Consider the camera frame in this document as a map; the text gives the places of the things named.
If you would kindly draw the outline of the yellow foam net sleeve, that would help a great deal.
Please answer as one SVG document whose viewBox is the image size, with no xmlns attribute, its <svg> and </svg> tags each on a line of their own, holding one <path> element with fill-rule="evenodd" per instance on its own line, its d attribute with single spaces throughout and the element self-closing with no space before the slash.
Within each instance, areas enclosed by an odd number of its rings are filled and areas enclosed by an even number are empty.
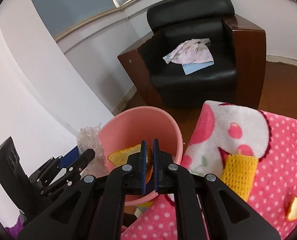
<svg viewBox="0 0 297 240">
<path fill-rule="evenodd" d="M 221 180 L 245 202 L 253 188 L 259 160 L 248 155 L 229 155 L 225 161 Z"/>
</svg>

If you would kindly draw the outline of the pink plastic trash bin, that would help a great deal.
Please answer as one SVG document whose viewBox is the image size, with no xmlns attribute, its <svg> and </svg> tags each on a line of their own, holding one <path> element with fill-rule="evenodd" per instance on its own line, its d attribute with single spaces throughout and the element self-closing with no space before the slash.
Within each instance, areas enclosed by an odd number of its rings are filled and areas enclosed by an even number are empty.
<svg viewBox="0 0 297 240">
<path fill-rule="evenodd" d="M 161 151 L 173 156 L 174 163 L 180 164 L 183 156 L 183 138 L 178 124 L 157 107 L 135 107 L 118 114 L 100 130 L 99 139 L 106 157 L 143 140 L 153 147 L 154 139 L 159 140 Z"/>
</svg>

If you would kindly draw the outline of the pink polka dot blanket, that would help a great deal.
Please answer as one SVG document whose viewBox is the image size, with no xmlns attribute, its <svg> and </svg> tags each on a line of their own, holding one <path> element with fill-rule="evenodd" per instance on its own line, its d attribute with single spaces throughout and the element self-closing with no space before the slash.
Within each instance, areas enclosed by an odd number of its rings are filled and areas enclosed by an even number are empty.
<svg viewBox="0 0 297 240">
<path fill-rule="evenodd" d="M 297 120 L 206 101 L 181 165 L 216 175 L 285 239 L 297 225 Z"/>
</svg>

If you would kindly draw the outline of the light blue folded cloth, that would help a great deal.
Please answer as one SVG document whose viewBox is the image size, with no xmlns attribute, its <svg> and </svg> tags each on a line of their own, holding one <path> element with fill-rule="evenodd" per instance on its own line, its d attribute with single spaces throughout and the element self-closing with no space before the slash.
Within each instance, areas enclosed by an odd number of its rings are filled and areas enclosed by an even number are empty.
<svg viewBox="0 0 297 240">
<path fill-rule="evenodd" d="M 190 75 L 196 71 L 204 69 L 206 67 L 212 66 L 214 64 L 213 61 L 204 62 L 204 63 L 189 63 L 182 64 L 185 75 Z"/>
</svg>

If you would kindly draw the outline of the floral patterned cloth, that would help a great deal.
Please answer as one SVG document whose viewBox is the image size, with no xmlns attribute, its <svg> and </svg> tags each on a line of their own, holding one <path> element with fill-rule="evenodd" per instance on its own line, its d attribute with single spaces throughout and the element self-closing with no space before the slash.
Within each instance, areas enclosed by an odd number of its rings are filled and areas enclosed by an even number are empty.
<svg viewBox="0 0 297 240">
<path fill-rule="evenodd" d="M 177 64 L 204 63 L 213 61 L 213 56 L 207 47 L 209 38 L 187 40 L 163 57 L 164 61 Z"/>
</svg>

